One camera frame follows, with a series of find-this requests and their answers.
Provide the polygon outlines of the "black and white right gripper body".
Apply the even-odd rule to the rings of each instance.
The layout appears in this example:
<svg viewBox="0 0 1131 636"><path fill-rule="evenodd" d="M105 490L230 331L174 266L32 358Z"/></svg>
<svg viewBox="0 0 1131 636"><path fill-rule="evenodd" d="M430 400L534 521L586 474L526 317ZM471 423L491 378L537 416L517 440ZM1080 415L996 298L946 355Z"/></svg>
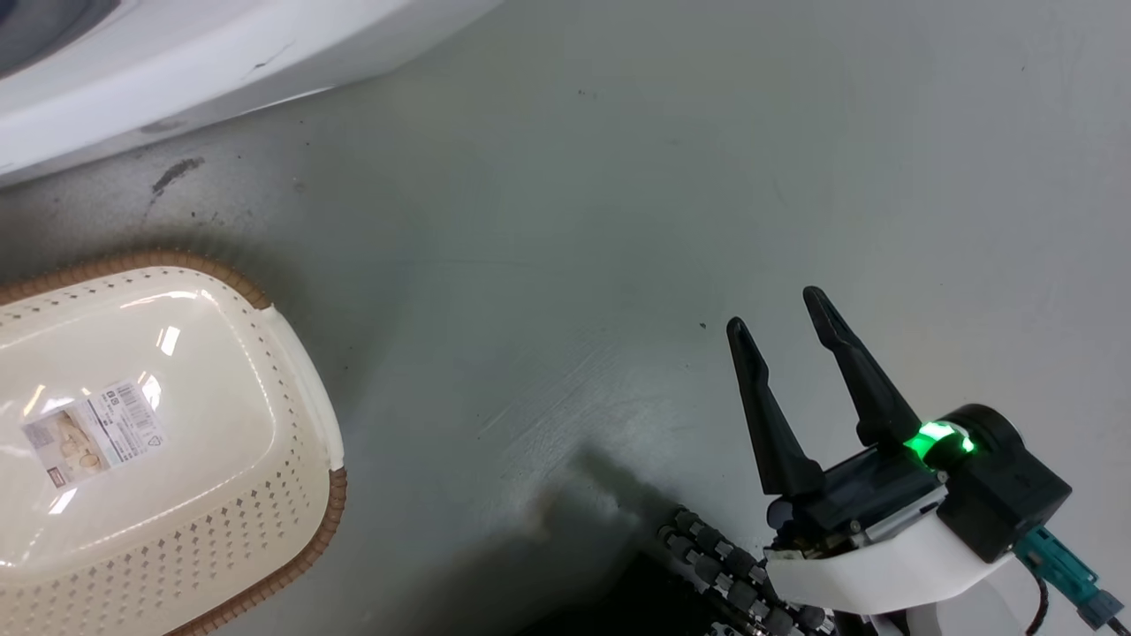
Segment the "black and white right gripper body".
<svg viewBox="0 0 1131 636"><path fill-rule="evenodd" d="M1005 415L966 404L898 455L861 452L813 495L782 496L768 581L784 602L844 613L946 601L998 571L1070 495Z"/></svg>

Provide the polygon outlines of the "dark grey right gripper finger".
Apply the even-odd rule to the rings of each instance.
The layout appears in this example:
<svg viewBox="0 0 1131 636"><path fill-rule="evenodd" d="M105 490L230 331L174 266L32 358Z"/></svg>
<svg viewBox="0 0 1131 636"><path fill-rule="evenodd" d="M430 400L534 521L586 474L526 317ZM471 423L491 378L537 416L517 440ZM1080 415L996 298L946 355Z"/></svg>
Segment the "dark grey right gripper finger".
<svg viewBox="0 0 1131 636"><path fill-rule="evenodd" d="M914 438L921 420L884 373L877 359L845 321L820 287L803 290L817 338L831 351L860 423L856 435L865 446L896 448Z"/></svg>
<svg viewBox="0 0 1131 636"><path fill-rule="evenodd" d="M808 458L797 442L769 386L769 367L746 323L740 317L729 319L726 336L763 493L802 496L819 491L824 485L824 471L815 459Z"/></svg>

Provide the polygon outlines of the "cream perforated laundry basket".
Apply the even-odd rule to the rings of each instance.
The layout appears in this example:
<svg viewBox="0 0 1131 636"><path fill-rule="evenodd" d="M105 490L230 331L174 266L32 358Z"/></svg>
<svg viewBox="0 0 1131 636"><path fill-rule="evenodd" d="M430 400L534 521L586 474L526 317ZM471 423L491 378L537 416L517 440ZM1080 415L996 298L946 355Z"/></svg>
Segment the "cream perforated laundry basket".
<svg viewBox="0 0 1131 636"><path fill-rule="evenodd" d="M161 450L59 490L20 426L133 380ZM342 432L254 282L133 251L0 286L0 636L210 636L314 567Z"/></svg>

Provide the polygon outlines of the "white washing machine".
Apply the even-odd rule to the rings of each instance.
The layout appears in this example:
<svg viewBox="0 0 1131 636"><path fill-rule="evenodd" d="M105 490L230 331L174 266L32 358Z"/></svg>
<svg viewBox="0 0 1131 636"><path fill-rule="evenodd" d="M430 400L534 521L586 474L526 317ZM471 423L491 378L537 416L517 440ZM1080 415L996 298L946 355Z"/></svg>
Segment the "white washing machine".
<svg viewBox="0 0 1131 636"><path fill-rule="evenodd" d="M504 0L0 0L0 188L378 77Z"/></svg>

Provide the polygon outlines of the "product label sticker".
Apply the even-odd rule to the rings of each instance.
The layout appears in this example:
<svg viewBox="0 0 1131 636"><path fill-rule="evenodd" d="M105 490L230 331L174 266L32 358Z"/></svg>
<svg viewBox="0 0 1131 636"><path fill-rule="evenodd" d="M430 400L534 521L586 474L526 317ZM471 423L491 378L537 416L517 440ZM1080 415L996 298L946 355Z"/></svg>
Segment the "product label sticker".
<svg viewBox="0 0 1131 636"><path fill-rule="evenodd" d="M126 466L167 442L149 394L133 380L48 410L19 430L59 490Z"/></svg>

